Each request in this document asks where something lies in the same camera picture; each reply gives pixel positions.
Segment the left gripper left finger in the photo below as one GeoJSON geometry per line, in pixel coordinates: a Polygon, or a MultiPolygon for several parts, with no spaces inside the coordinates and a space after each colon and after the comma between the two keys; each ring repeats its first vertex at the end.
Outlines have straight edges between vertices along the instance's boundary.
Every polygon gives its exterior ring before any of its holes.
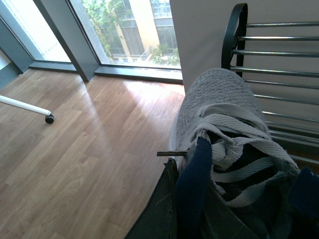
{"type": "Polygon", "coordinates": [[[181,238],[176,209],[175,188],[178,179],[176,160],[169,157],[164,170],[143,209],[125,238],[181,238]]]}

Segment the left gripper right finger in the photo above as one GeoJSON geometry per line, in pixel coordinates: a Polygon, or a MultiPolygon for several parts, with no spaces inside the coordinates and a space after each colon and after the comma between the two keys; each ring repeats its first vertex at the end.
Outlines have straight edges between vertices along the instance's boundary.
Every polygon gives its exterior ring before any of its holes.
{"type": "Polygon", "coordinates": [[[201,239],[256,239],[257,236],[221,200],[209,184],[200,219],[201,239]]]}

